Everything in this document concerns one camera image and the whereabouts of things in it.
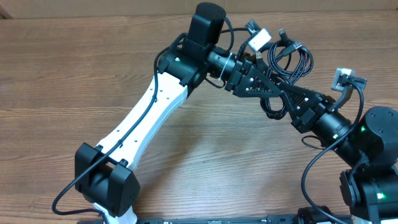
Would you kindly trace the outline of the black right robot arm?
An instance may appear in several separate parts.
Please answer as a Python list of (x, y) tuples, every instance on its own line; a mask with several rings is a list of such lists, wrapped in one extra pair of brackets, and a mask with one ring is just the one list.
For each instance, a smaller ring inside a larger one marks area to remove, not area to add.
[(340, 174), (340, 190), (350, 213), (369, 222), (397, 219), (397, 111), (385, 106), (363, 110), (351, 122), (338, 112), (356, 90), (362, 100), (363, 85), (342, 84), (334, 100), (319, 92), (286, 83), (280, 97), (300, 133), (311, 131), (348, 165)]

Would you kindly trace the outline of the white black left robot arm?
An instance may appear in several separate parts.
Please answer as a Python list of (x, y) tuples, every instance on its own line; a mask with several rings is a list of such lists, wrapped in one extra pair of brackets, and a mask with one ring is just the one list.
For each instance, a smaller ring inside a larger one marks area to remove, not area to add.
[(225, 10), (199, 3), (189, 31), (180, 34), (154, 61), (154, 77), (124, 120), (97, 145), (82, 144), (75, 154), (76, 189), (92, 203), (104, 223), (136, 223), (132, 206), (140, 185), (139, 160), (165, 120), (207, 75), (238, 97), (269, 98), (279, 89), (251, 62), (217, 47), (228, 23)]

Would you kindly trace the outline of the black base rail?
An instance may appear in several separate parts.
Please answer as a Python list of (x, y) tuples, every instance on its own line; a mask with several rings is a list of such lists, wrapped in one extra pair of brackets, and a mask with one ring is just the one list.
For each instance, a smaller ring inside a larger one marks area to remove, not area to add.
[(266, 217), (240, 217), (240, 218), (187, 218), (187, 219), (161, 219), (139, 218), (137, 224), (299, 224), (315, 223), (306, 221), (298, 215), (268, 215)]

